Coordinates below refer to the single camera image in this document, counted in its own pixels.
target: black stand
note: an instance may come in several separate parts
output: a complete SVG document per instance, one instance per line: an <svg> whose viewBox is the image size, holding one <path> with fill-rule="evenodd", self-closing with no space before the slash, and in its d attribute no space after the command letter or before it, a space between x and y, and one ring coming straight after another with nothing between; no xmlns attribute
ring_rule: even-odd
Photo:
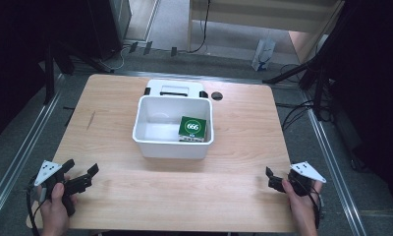
<svg viewBox="0 0 393 236"><path fill-rule="evenodd" d="M55 75L53 68L53 59L55 59L56 64L59 69L64 74L74 73L75 67L69 57L69 54L74 55L84 62L86 62L89 66L96 69L98 72L102 73L113 73L114 71L108 71L104 66L96 63L91 60L89 57L73 48L72 46L61 42L61 41L52 41L48 44L46 48L45 55L45 74L46 74L46 97L44 99L44 104L48 104L55 94Z"/></svg>
<svg viewBox="0 0 393 236"><path fill-rule="evenodd" d="M331 34L329 34L328 38L325 40L319 52L317 52L317 54L312 59L278 77L272 78L270 80L263 80L263 83L276 84L302 71L306 71L300 80L299 86L301 89L309 89L314 84L314 82L317 81L312 109L318 121L323 120L319 112L320 103L322 100L323 87L325 83L328 83L328 77L325 73L325 67L330 57L330 53L334 51L334 47L336 45L335 42L339 39L343 28L345 27L354 12L355 10L348 6L348 2L346 2L334 30Z"/></svg>

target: white triangular marker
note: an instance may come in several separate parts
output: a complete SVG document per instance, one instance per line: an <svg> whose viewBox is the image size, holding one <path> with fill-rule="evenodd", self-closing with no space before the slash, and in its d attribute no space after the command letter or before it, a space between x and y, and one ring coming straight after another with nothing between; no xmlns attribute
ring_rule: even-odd
<svg viewBox="0 0 393 236"><path fill-rule="evenodd" d="M53 163L47 160L43 161L39 173L37 174L37 178L36 180L34 180L34 186L41 185L45 180L47 180L50 176L52 176L61 168L62 165L60 164Z"/></svg>
<svg viewBox="0 0 393 236"><path fill-rule="evenodd" d="M310 164L308 164L306 161L301 162L298 164L292 164L291 165L292 169L298 172L300 175L308 177L310 179L320 181L322 183L326 183L326 180L322 175L318 173Z"/></svg>

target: black circular hole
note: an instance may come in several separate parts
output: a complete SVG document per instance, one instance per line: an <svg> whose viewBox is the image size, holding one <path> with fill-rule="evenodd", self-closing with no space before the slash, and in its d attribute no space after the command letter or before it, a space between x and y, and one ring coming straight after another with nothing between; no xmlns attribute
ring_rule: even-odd
<svg viewBox="0 0 393 236"><path fill-rule="evenodd" d="M214 100L221 100L223 98L223 95L219 91L215 91L211 94L212 99Z"/></svg>

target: cable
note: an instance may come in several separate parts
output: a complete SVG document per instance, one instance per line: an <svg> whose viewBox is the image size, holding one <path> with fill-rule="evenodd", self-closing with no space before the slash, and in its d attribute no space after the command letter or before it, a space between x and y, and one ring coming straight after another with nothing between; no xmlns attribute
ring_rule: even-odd
<svg viewBox="0 0 393 236"><path fill-rule="evenodd" d="M34 211L34 214L33 214L34 217L36 217L37 212L40 210L40 208L43 204L44 204L44 201L41 204L39 204L39 206L37 206L37 209Z"/></svg>
<svg viewBox="0 0 393 236"><path fill-rule="evenodd" d="M120 68L122 68L122 67L124 66L123 51L126 50L127 48L129 48L129 47L125 47L125 48L123 48L123 49L120 51L120 57L121 57L121 59L122 59L122 64L121 64L121 66L115 67L115 68L114 68L114 67L110 67L110 66L106 65L104 62L102 62L101 59L99 60L99 62L100 62L103 66L105 66L106 68L108 68L108 69L111 69L111 70L118 70L118 69L120 69Z"/></svg>
<svg viewBox="0 0 393 236"><path fill-rule="evenodd" d="M319 202L318 216L319 216L319 218L321 218L322 217L322 208L324 207L323 200L322 200L321 194L314 187L311 187L311 188L314 190L314 192L312 192L312 193L318 195L318 202Z"/></svg>
<svg viewBox="0 0 393 236"><path fill-rule="evenodd" d="M306 103L309 103L309 102L312 102L312 100L308 100L308 101L305 101L305 102L303 102L303 103L301 103L301 104L299 104L299 105L297 105L297 106L295 106L295 108L294 109L292 109L290 112L289 112L289 114L286 116L286 118L285 118L285 120L283 121L283 123L282 123L282 131L285 131L287 128L285 128L285 125L286 125L286 122L288 121L288 119L289 119L289 117L291 116L291 114L292 113L294 113L296 110L298 110L299 108L302 108L302 107L307 107L307 106L312 106L312 105L305 105Z"/></svg>
<svg viewBox="0 0 393 236"><path fill-rule="evenodd" d="M298 65L298 64L286 64L286 65L284 65L283 67L280 68L280 75L283 75L282 70L283 70L283 68L285 68L285 67L287 67L287 66L299 66L299 65ZM292 81L292 80L290 80L289 78L286 79L286 80L289 81L289 82L292 82L292 83L298 83L298 82L301 80L301 78L298 76L298 74L296 74L296 76L297 76L297 78L298 78L297 81Z"/></svg>
<svg viewBox="0 0 393 236"><path fill-rule="evenodd" d="M301 117L304 116L304 112L310 110L311 108L315 108L315 109L317 108L319 112L321 112L321 111L326 111L326 112L328 112L328 119L323 119L323 118L321 117L323 122L332 122L332 121L334 121L333 114L332 114L331 109L330 109L329 107L327 107L327 106L318 106L318 107L315 107L315 105L313 105L313 104L306 104L306 103L309 103L309 102L313 102L313 100L305 101L305 102L303 102L303 103L301 103L301 104L299 104L299 105L284 104L284 103L278 103L278 102L275 103L276 106L279 106L279 107L293 108L293 109L289 112L289 114L285 117L285 119L284 119L284 121L283 121L283 123L282 123L282 125L281 125L282 131L287 130L295 121L299 120ZM300 109L300 108L304 108L304 110L302 110L301 112L298 112L296 115L294 115L294 117L292 117L291 120L289 120L289 118L291 117L291 115L292 115L296 110L298 110L298 109Z"/></svg>
<svg viewBox="0 0 393 236"><path fill-rule="evenodd" d="M202 27L202 20L199 21L199 27L200 27L200 31L202 33L205 33L205 30ZM205 51L203 52L203 54L205 54L205 52L208 50L208 45L205 45Z"/></svg>
<svg viewBox="0 0 393 236"><path fill-rule="evenodd" d="M33 182L34 182L36 176L37 175L34 175L33 177L31 177L30 181L28 182L28 188L26 191L26 204L28 207L28 218L30 219L30 222L31 222L31 232L33 233L34 236L39 236L40 234L37 229L36 222L34 221L35 214L33 214L33 212L31 211L31 199L30 199L31 192L34 188Z"/></svg>
<svg viewBox="0 0 393 236"><path fill-rule="evenodd" d="M205 44L205 39L206 39L206 23L208 22L208 14L209 14L209 6L211 5L211 0L208 0L208 7L206 8L206 16L205 16L205 26L203 29L203 41L202 44L200 45L200 47L194 51L188 51L188 53L195 53L198 52L202 46Z"/></svg>
<svg viewBox="0 0 393 236"><path fill-rule="evenodd" d="M261 67L261 66L265 65L272 57L267 58L265 61L261 61L260 54L258 54L258 56L257 56L257 61L259 62L259 65Z"/></svg>

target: white plastic container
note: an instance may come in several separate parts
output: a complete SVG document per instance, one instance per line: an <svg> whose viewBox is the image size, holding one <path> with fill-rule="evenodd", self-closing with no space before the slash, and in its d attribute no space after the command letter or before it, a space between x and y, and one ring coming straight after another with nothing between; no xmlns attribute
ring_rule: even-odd
<svg viewBox="0 0 393 236"><path fill-rule="evenodd" d="M214 141L212 104L196 97L200 83L151 80L140 98L133 139L144 157L205 158ZM179 142L178 131L182 116L206 120L203 143Z"/></svg>

